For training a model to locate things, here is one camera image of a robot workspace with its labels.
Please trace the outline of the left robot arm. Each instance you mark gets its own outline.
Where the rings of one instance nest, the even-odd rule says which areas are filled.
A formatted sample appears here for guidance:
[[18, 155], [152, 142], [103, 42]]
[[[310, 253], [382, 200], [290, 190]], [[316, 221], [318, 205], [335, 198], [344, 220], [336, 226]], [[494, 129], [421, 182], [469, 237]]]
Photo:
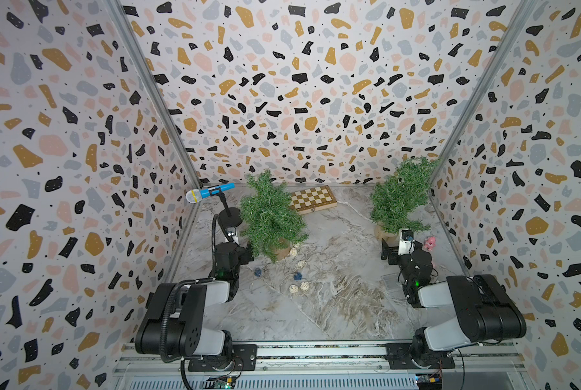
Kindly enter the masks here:
[[161, 284], [151, 295], [134, 338], [136, 351], [157, 355], [165, 363], [201, 359], [217, 370], [232, 364], [230, 333], [205, 328], [204, 314], [208, 307], [234, 299], [241, 266], [253, 260], [252, 245], [215, 244], [212, 274], [208, 278]]

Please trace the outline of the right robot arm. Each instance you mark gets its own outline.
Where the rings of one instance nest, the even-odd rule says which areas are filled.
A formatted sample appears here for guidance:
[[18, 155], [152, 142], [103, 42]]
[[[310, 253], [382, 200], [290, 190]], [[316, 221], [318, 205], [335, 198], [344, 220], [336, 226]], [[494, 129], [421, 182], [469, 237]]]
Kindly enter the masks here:
[[452, 368], [449, 354], [483, 342], [496, 344], [524, 337], [524, 315], [495, 276], [448, 276], [431, 281], [433, 259], [410, 231], [397, 246], [381, 241], [381, 258], [397, 266], [403, 277], [406, 301], [416, 309], [451, 307], [455, 316], [438, 325], [419, 328], [406, 349], [393, 350], [389, 344], [389, 364], [411, 362], [421, 369]]

